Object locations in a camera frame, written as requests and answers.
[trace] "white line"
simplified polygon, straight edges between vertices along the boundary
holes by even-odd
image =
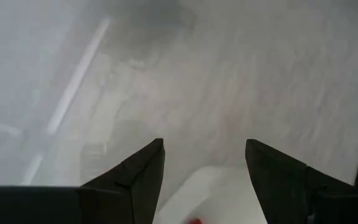
[[[42,159],[44,157],[41,154],[38,154],[34,156],[30,162],[29,167],[27,168],[27,171],[25,172],[23,181],[21,185],[30,185],[32,180],[35,177],[35,174],[37,173],[38,169],[41,166]]]
[[[98,29],[96,29],[96,32],[94,33],[91,41],[89,42],[84,55],[82,56],[79,64],[75,68],[73,76],[71,77],[71,80],[68,83],[66,90],[65,90],[62,98],[60,99],[60,102],[59,102],[58,106],[56,107],[56,110],[55,110],[53,116],[50,118],[50,121],[49,121],[48,127],[47,127],[48,134],[50,134],[50,135],[55,134],[57,129],[59,128],[60,123],[62,122],[63,117],[65,116],[65,114],[67,112],[67,109],[69,108],[71,102],[73,101],[73,99],[76,95],[76,92],[81,85],[82,79],[84,78],[85,73],[86,73],[109,25],[110,25],[110,19],[105,18],[103,21],[101,21]]]
[[[20,129],[15,128],[10,125],[7,125],[7,124],[2,124],[2,123],[0,123],[0,131],[9,133],[10,135],[13,135],[13,136],[18,136],[22,133],[22,131]]]

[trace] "red object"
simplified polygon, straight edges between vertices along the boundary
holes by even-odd
[[[203,222],[199,218],[195,218],[193,220],[190,220],[188,224],[203,224]]]

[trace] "white object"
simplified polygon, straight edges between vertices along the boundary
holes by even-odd
[[[156,214],[154,223],[267,223],[246,167],[207,166],[194,172]]]

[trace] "gray surface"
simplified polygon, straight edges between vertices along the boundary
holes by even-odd
[[[244,165],[247,138],[353,182],[358,1],[169,0],[119,12],[59,132],[51,183],[85,182],[154,137],[167,150],[162,203],[199,167]]]

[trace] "gray floor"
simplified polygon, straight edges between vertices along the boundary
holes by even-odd
[[[49,184],[81,184],[155,137],[162,203],[197,168],[244,165],[249,138],[353,182],[358,0],[121,6],[59,130]]]

